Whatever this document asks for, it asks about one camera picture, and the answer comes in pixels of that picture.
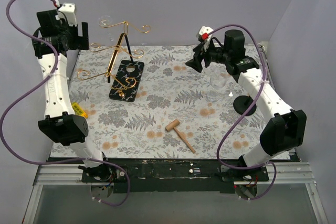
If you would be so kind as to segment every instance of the robotic arm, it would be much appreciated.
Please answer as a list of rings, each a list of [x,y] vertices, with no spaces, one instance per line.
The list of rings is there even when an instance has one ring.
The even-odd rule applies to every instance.
[[[224,64],[227,72],[250,94],[249,100],[238,97],[234,102],[235,110],[243,114],[263,82],[261,70],[253,58],[245,56],[245,38],[242,31],[228,30],[225,33],[224,45],[219,47],[215,47],[213,43],[215,38],[207,35],[211,31],[210,27],[205,26],[200,29],[197,37],[201,43],[193,49],[194,57],[186,62],[186,65],[202,72],[203,60],[205,67],[211,62]],[[293,110],[270,84],[265,83],[256,104],[267,125],[260,135],[260,143],[239,158],[241,167],[264,164],[282,152],[300,146],[303,141],[306,114],[302,110]]]
[[[57,4],[56,9],[37,13],[41,25],[34,36],[40,32],[41,39],[50,42],[58,51],[58,65],[55,73],[45,85],[45,119],[38,121],[39,129],[55,143],[71,148],[79,157],[105,160],[103,152],[95,148],[91,141],[86,141],[89,130],[84,117],[75,115],[71,106],[66,77],[67,50],[89,49],[88,24],[82,23],[82,34],[78,36],[76,6],[72,3]],[[35,56],[45,78],[50,75],[55,56],[44,43],[33,41]],[[100,181],[110,178],[111,168],[85,160],[85,167],[80,166],[91,177]]]

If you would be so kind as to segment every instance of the leaf pattern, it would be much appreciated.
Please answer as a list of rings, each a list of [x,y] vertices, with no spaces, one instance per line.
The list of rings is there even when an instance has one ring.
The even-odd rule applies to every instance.
[[[175,98],[174,102],[180,102],[185,104],[188,103],[190,105],[191,103],[195,104],[195,101],[200,100],[201,98],[203,98],[201,92],[189,89],[189,92],[185,90],[180,92]]]
[[[106,71],[112,50],[96,54],[81,51],[69,84],[71,102],[78,102],[88,113],[89,135],[106,157],[113,158],[216,158],[216,150],[223,135],[239,118],[233,109],[238,95],[246,95],[233,78],[215,90],[210,84],[213,71],[198,73],[187,67],[194,46],[141,46],[145,54],[144,72],[134,102],[111,100],[111,84],[100,76],[79,81],[76,74],[81,69],[92,74]],[[246,55],[257,59],[253,46],[246,46]],[[117,73],[120,62],[129,59],[120,52],[112,74]],[[214,101],[209,100],[210,93]],[[195,148],[193,154],[175,132],[164,128],[178,119],[178,130]],[[259,109],[243,119],[231,132],[220,150],[221,158],[239,158],[259,143],[265,126]],[[53,145],[52,157],[74,157],[76,154],[59,143]],[[288,159],[288,153],[277,158]]]
[[[128,129],[133,130],[146,130],[149,125],[153,125],[153,123],[156,123],[154,117],[152,117],[150,114],[147,116],[145,114],[141,115],[134,115],[132,119],[129,120],[129,122],[125,125]]]

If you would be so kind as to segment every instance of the purple cable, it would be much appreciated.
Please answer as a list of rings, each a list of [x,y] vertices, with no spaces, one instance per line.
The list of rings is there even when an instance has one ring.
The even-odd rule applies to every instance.
[[[6,16],[9,20],[9,22],[11,23],[12,26],[14,26],[14,28],[16,30],[18,30],[20,33],[28,36],[29,38],[32,38],[34,40],[37,40],[37,41],[40,41],[40,42],[43,42],[45,43],[48,47],[50,47],[53,52],[54,52],[54,55],[55,55],[55,63],[54,63],[54,66],[52,67],[51,69],[51,72],[50,72],[50,75],[47,76],[42,82],[40,82],[38,85],[36,85],[35,87],[33,87],[31,90],[29,90],[28,92],[26,92],[25,94],[21,95],[18,99],[16,99],[14,102],[12,102],[8,108],[5,109],[4,113],[2,114],[1,118],[0,118],[0,138],[1,138],[1,141],[2,143],[4,144],[4,146],[7,148],[7,150],[13,154],[16,158],[18,158],[19,160],[25,162],[25,163],[28,163],[28,164],[32,164],[32,165],[55,165],[55,164],[65,164],[65,163],[70,163],[70,162],[76,162],[76,161],[84,161],[84,160],[91,160],[91,161],[94,161],[94,162],[98,162],[98,163],[102,163],[102,164],[106,164],[106,165],[110,165],[110,166],[113,166],[121,171],[123,171],[126,175],[126,179],[127,179],[127,185],[128,185],[128,188],[127,188],[127,194],[125,196],[125,198],[117,203],[117,204],[114,204],[114,203],[110,203],[108,201],[105,201],[105,200],[100,200],[100,198],[97,198],[95,197],[96,200],[100,200],[100,202],[103,202],[109,206],[112,206],[112,207],[116,207],[116,206],[120,206],[121,204],[123,204],[129,194],[130,194],[130,190],[131,190],[131,182],[130,182],[130,177],[128,176],[127,172],[120,166],[116,165],[116,164],[113,164],[113,163],[109,163],[107,161],[102,161],[102,160],[98,160],[98,159],[94,159],[94,158],[70,158],[70,159],[66,159],[66,160],[63,160],[63,161],[55,161],[55,162],[36,162],[36,161],[30,161],[30,160],[27,160],[23,157],[21,157],[20,155],[18,155],[16,152],[13,151],[13,149],[8,145],[8,143],[6,142],[5,140],[5,137],[4,137],[4,129],[3,129],[3,124],[4,124],[4,120],[5,120],[5,116],[7,115],[7,113],[19,102],[21,101],[22,99],[26,98],[28,95],[30,95],[31,93],[33,93],[35,90],[37,90],[39,87],[43,86],[50,78],[51,78],[51,75],[55,72],[56,68],[57,68],[57,63],[58,63],[58,52],[56,50],[55,47],[53,47],[52,44],[42,40],[42,39],[39,39],[35,36],[32,36],[30,34],[28,34],[27,32],[23,31],[21,28],[19,28],[12,20],[12,18],[10,17],[10,14],[9,14],[9,9],[11,8],[11,5],[17,0],[10,0],[9,3],[7,4],[7,7],[6,7]]]
[[[263,81],[266,81],[266,76],[267,76],[267,71],[266,71],[266,64],[265,64],[265,61],[261,55],[261,52],[258,50],[258,46],[257,46],[257,42],[256,40],[254,39],[253,35],[251,34],[251,32],[245,28],[244,26],[241,26],[241,25],[236,25],[236,24],[229,24],[229,25],[225,25],[225,26],[221,26],[221,27],[218,27],[216,28],[215,30],[213,30],[212,32],[208,33],[208,35],[211,35],[211,34],[214,34],[215,32],[223,29],[223,28],[226,28],[226,27],[230,27],[230,26],[235,26],[235,27],[239,27],[241,29],[243,29],[245,32],[247,32],[247,34],[250,36],[250,38],[252,39],[253,41],[253,44],[255,45],[256,49],[257,49],[257,52],[258,52],[258,55],[259,55],[259,58],[260,58],[260,61],[261,61],[261,65],[262,65],[262,76],[261,76],[261,79]],[[249,167],[238,167],[238,166],[234,166],[234,165],[229,165],[229,164],[226,164],[224,163],[221,159],[220,159],[220,156],[219,156],[219,152],[222,148],[222,145],[224,143],[224,141],[227,139],[227,137],[229,136],[229,134],[232,132],[232,130],[241,122],[241,120],[246,116],[246,114],[252,109],[252,107],[257,103],[261,93],[262,93],[262,90],[264,88],[264,85],[265,83],[262,82],[260,84],[260,89],[256,95],[256,97],[254,98],[253,102],[251,103],[251,105],[247,108],[247,110],[239,117],[239,119],[231,126],[231,128],[226,132],[226,134],[224,135],[223,139],[221,140],[221,142],[219,143],[218,145],[218,148],[217,148],[217,152],[216,152],[216,156],[217,156],[217,159],[218,161],[226,166],[226,167],[229,167],[231,169],[237,169],[237,170],[248,170],[248,169],[255,169],[255,168],[260,168],[266,164],[260,164],[260,165],[253,165],[253,166],[249,166]],[[276,179],[276,167],[275,167],[275,164],[271,161],[268,162],[269,164],[273,165],[274,167],[274,170],[275,170],[275,173],[274,173],[274,177],[273,177],[273,180],[270,184],[270,186],[265,190],[265,192],[263,192],[261,195],[255,197],[255,198],[252,198],[252,199],[259,199],[261,198],[263,195],[265,195],[266,193],[269,192],[269,190],[271,189],[271,187],[273,186],[274,184],[274,181]]]

